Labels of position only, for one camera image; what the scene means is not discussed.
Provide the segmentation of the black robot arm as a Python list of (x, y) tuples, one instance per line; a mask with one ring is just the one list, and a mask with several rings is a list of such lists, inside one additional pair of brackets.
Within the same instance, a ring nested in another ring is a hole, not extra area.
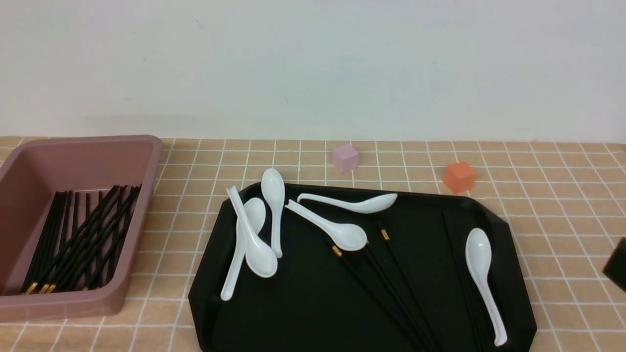
[(619, 240), (602, 272), (617, 287), (626, 292), (626, 238)]

